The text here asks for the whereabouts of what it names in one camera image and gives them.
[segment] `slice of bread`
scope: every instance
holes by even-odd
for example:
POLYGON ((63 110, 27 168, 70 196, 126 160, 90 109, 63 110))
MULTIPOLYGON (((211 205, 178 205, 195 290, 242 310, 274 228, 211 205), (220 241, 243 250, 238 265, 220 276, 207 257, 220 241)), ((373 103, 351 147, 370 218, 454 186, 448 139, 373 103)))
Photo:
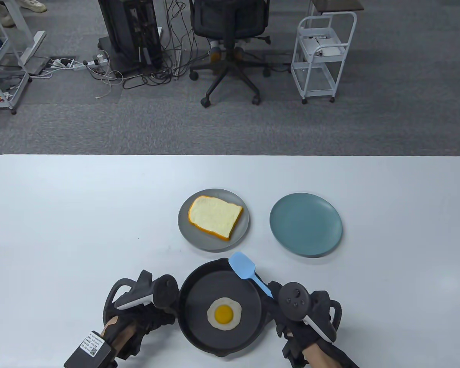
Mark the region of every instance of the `slice of bread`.
POLYGON ((200 230, 228 241, 243 209, 240 205, 202 195, 194 200, 187 215, 189 222, 200 230))

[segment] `egg yolk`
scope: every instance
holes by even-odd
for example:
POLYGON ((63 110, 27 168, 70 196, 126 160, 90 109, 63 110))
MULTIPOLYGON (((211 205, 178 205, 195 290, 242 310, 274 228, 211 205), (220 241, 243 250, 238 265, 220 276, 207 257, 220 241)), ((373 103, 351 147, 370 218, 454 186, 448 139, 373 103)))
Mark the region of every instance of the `egg yolk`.
POLYGON ((229 324, 233 319, 233 310, 228 305, 220 305, 215 310, 215 319, 219 324, 229 324))

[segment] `label sticker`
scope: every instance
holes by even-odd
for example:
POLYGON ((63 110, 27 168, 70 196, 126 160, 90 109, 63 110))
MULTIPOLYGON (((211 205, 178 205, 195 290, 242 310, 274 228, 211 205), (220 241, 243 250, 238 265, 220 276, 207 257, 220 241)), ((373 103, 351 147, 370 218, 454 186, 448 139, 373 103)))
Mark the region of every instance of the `label sticker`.
POLYGON ((93 358, 103 344, 104 340, 91 332, 80 344, 80 348, 93 358))

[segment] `office chair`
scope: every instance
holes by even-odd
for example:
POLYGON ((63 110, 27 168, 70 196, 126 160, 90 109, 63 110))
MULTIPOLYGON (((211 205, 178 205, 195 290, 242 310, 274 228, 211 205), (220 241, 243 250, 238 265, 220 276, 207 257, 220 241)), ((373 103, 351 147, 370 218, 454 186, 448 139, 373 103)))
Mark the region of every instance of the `office chair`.
POLYGON ((225 59, 190 67, 189 77, 196 81, 196 70, 219 72, 216 80, 201 99, 203 107, 209 107, 209 95, 220 84, 229 70, 234 71, 254 92, 253 105, 260 104, 259 89, 242 71, 248 67, 264 67, 263 75, 271 75, 269 65, 263 62, 236 60, 233 51, 235 40, 261 35, 269 21, 270 0, 190 0, 191 25, 196 35, 214 40, 223 40, 226 49, 225 59))

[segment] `power strip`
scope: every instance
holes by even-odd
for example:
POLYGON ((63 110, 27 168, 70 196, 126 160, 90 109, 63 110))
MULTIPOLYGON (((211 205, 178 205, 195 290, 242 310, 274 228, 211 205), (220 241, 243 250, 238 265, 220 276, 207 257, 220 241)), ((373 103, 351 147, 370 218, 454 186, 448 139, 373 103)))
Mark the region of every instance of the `power strip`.
POLYGON ((77 71, 84 70, 87 68, 97 68, 98 66, 104 66, 108 63, 109 61, 107 60, 107 58, 104 57, 103 54, 97 54, 93 61, 84 60, 82 64, 74 63, 74 65, 72 65, 72 69, 77 71))

